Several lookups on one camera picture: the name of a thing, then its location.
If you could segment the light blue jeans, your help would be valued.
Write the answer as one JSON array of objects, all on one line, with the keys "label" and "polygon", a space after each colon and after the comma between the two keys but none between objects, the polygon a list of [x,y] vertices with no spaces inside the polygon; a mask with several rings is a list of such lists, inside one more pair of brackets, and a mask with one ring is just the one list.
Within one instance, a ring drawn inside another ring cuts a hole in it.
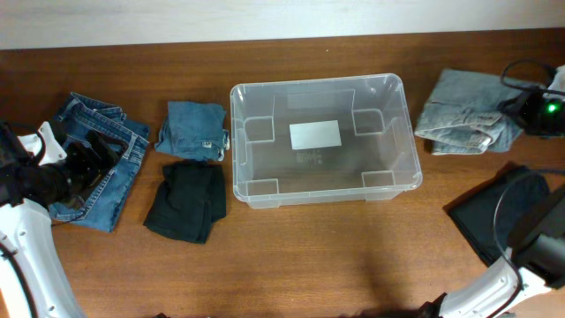
[{"label": "light blue jeans", "polygon": [[442,71],[418,118],[415,134],[432,142],[434,155],[504,153],[523,129],[499,105],[520,95],[496,75]]}]

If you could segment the black shorts with red waistband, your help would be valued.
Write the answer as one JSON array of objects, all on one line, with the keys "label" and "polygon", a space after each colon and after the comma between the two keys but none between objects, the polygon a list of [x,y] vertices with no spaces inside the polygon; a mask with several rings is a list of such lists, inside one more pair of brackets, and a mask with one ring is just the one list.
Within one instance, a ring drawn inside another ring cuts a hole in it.
[{"label": "black shorts with red waistband", "polygon": [[524,166],[507,167],[444,207],[479,259],[491,266],[501,256],[495,244],[507,237],[526,212],[550,194],[546,179]]}]

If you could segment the black garment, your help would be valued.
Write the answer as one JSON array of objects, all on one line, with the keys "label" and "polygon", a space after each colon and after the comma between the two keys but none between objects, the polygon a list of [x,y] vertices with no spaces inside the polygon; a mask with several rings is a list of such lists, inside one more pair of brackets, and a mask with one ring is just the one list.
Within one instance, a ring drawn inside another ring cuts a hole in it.
[{"label": "black garment", "polygon": [[187,160],[163,166],[162,174],[144,225],[167,239],[206,243],[213,224],[227,215],[222,167]]}]

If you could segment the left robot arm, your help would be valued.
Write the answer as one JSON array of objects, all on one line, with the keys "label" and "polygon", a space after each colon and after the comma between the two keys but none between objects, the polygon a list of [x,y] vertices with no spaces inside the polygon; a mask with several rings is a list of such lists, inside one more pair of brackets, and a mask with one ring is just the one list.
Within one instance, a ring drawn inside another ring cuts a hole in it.
[{"label": "left robot arm", "polygon": [[135,136],[106,123],[46,122],[18,136],[1,124],[1,293],[12,317],[82,317],[58,258],[53,220],[111,232]]}]

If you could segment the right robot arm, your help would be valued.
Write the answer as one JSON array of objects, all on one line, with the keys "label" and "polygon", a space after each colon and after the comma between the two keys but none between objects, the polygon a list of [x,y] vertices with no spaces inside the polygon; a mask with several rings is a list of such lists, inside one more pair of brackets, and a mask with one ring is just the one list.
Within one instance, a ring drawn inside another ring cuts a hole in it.
[{"label": "right robot arm", "polygon": [[516,167],[452,208],[454,223],[489,267],[467,287],[426,302],[418,316],[498,317],[563,287],[564,190],[549,193],[545,175]]}]

